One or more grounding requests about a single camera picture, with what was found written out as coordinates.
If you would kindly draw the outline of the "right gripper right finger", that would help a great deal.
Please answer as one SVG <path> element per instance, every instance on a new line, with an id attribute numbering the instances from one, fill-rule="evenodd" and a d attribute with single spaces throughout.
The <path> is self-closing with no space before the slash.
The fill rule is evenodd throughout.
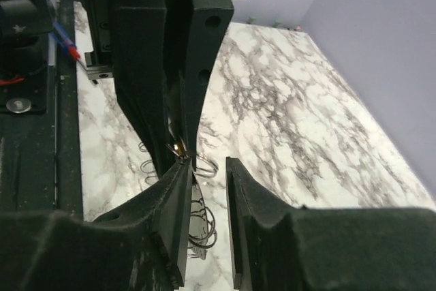
<path id="1" fill-rule="evenodd" d="M 225 160 L 236 290 L 434 290 L 435 213 L 295 208 Z"/>

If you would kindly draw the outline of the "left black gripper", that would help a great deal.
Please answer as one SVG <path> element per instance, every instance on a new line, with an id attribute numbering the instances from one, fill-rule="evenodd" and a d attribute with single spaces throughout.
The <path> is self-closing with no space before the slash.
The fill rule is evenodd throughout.
<path id="1" fill-rule="evenodd" d="M 88 79 L 112 78 L 110 0 L 80 0 L 87 11 L 93 51 L 84 55 Z M 232 0 L 191 0 L 182 79 L 184 141 L 196 151 L 204 97 L 217 53 L 232 19 Z M 114 7 L 114 81 L 120 107 L 153 160 L 158 177 L 173 165 L 164 72 L 166 9 Z"/>

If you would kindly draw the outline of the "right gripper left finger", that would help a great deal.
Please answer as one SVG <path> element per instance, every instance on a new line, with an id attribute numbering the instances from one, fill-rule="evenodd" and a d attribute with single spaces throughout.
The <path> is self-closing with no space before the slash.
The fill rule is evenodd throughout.
<path id="1" fill-rule="evenodd" d="M 85 222 L 63 211 L 1 215 L 2 290 L 176 290 L 185 284 L 192 167 Z"/>

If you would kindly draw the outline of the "metal keyring with keys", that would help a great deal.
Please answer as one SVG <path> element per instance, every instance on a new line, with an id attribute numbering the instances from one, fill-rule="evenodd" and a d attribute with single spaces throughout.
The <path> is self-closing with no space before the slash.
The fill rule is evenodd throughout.
<path id="1" fill-rule="evenodd" d="M 198 152 L 193 153 L 189 151 L 189 157 L 195 157 L 198 163 L 206 164 L 206 167 L 193 169 L 194 178 L 191 189 L 187 257 L 189 259 L 205 260 L 208 250 L 217 242 L 217 230 L 215 216 L 205 204 L 198 179 L 211 179 L 216 177 L 219 166 L 215 161 Z"/>

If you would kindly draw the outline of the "key with yellow tag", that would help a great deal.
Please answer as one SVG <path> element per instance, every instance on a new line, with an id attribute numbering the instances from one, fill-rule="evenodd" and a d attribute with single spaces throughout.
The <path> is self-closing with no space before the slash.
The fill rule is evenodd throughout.
<path id="1" fill-rule="evenodd" d="M 186 149 L 182 140 L 177 140 L 172 144 L 167 144 L 166 147 L 179 159 L 186 159 L 189 157 L 189 151 Z"/>

